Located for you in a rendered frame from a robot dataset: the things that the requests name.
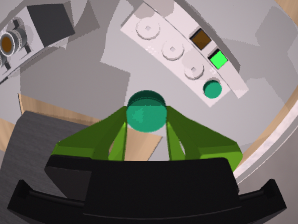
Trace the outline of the green screw cap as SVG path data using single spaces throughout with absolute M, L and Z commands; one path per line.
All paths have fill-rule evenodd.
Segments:
M 204 84 L 203 91 L 208 98 L 214 99 L 221 94 L 222 86 L 218 81 L 210 80 Z
M 167 108 L 157 92 L 142 90 L 133 94 L 127 104 L 127 123 L 140 132 L 154 132 L 166 123 Z

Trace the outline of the grey flat mat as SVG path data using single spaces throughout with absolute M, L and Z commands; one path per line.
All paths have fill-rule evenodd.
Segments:
M 174 0 L 210 36 L 248 91 L 209 107 L 120 29 L 143 0 L 0 0 L 0 32 L 23 8 L 63 4 L 75 34 L 0 84 L 0 118 L 16 124 L 19 94 L 103 120 L 152 90 L 185 117 L 236 141 L 244 153 L 298 86 L 298 26 L 275 0 Z M 19 94 L 18 94 L 19 93 Z

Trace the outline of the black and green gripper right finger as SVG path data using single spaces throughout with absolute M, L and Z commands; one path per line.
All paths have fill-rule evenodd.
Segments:
M 224 157 L 235 171 L 243 158 L 236 141 L 185 117 L 171 106 L 166 108 L 169 161 Z

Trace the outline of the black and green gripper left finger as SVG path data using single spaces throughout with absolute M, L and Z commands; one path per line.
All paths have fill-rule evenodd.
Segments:
M 128 127 L 126 111 L 127 106 L 123 106 L 109 117 L 59 141 L 51 155 L 124 161 Z

